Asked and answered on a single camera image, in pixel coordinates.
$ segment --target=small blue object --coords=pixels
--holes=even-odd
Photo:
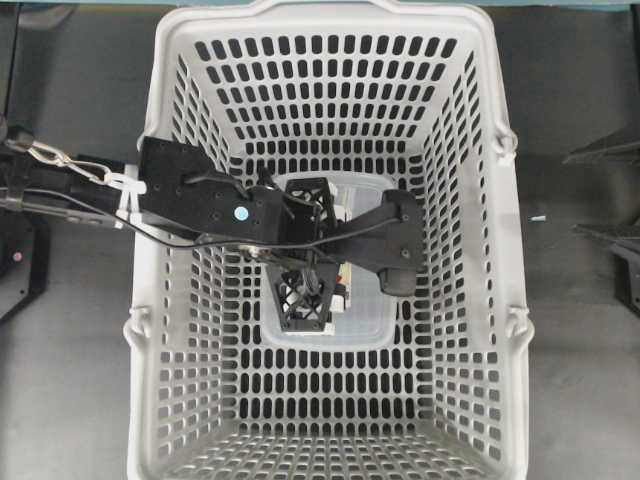
[[[245,207],[236,207],[233,211],[233,215],[236,217],[236,220],[240,220],[244,222],[247,218],[249,218],[249,210]]]

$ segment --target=black wire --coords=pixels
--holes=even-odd
[[[7,191],[8,188],[7,187],[0,187],[0,191]],[[260,242],[256,242],[255,240],[242,240],[242,239],[236,239],[236,240],[213,240],[211,242],[203,242],[203,243],[193,243],[193,244],[187,244],[187,245],[179,245],[179,244],[175,244],[175,243],[171,243],[171,242],[167,242],[165,240],[162,240],[161,238],[156,237],[155,235],[152,235],[150,233],[148,233],[147,231],[143,230],[142,228],[138,227],[137,225],[129,222],[128,220],[125,220],[123,218],[118,217],[117,215],[113,214],[113,213],[109,213],[106,210],[102,210],[101,208],[98,207],[94,207],[93,205],[89,205],[88,203],[83,202],[82,200],[78,200],[77,198],[74,198],[70,195],[64,194],[62,192],[56,192],[54,190],[47,190],[47,189],[43,189],[43,188],[26,188],[24,190],[24,193],[29,193],[29,194],[34,194],[34,195],[48,195],[51,197],[56,197],[56,198],[60,198],[63,200],[66,200],[67,202],[71,202],[75,205],[78,205],[82,208],[86,208],[87,210],[90,210],[94,213],[100,214],[100,215],[104,215],[106,217],[109,217],[111,219],[113,219],[116,222],[120,222],[123,225],[126,225],[128,228],[130,228],[131,230],[139,233],[140,235],[142,235],[145,238],[148,238],[149,240],[159,243],[160,245],[167,247],[167,248],[174,248],[176,250],[191,250],[194,248],[201,248],[201,247],[230,247],[230,246],[236,246],[236,245],[253,245],[256,247],[262,247],[262,248],[272,248],[272,249],[303,249],[303,248],[311,248],[311,249],[315,249],[316,247],[320,246],[320,245],[324,245],[325,243],[332,243],[332,242],[336,242],[338,240],[345,240],[347,238],[352,238],[352,237],[357,237],[358,235],[362,235],[364,233],[367,232],[371,232],[373,230],[377,230],[385,225],[388,225],[390,223],[397,223],[400,220],[398,218],[388,218],[386,220],[382,220],[381,222],[378,222],[374,225],[370,225],[368,227],[365,228],[361,228],[359,230],[354,230],[352,232],[346,232],[346,233],[341,233],[338,235],[331,235],[329,237],[325,237],[325,238],[321,238],[319,240],[314,240],[312,242],[306,242],[306,243],[280,243],[280,244],[273,244],[273,243],[260,243]]]

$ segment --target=metal chain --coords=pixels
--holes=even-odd
[[[139,195],[147,191],[146,184],[140,180],[121,173],[114,173],[109,167],[101,163],[74,160],[59,148],[47,145],[46,143],[34,140],[28,152],[40,163],[58,168],[68,168],[98,185],[105,185],[117,190],[127,190]],[[102,178],[90,170],[87,170],[88,168],[101,170]]]

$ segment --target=white plastic basket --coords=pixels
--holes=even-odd
[[[381,0],[176,10],[158,27],[145,134],[201,145],[247,185],[259,163],[382,175],[424,205],[427,272],[388,345],[276,348],[260,265],[138,236],[131,479],[525,477],[533,327],[486,15]]]

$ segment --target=gray floor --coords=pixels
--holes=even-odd
[[[73,151],[134,158],[162,13],[83,7],[54,33],[22,32],[17,74],[24,81],[13,92],[14,115]],[[611,256],[571,226],[634,219],[640,171],[561,164],[563,154],[637,111],[631,16],[490,13],[521,139],[518,183],[536,324],[529,478],[635,479],[640,319],[614,298]],[[53,60],[35,75],[24,63],[33,55]],[[60,122],[60,112],[76,113]],[[542,214],[546,222],[528,221]],[[61,222],[53,234],[47,293],[0,330],[0,478],[124,478],[129,352],[121,328],[132,237]]]

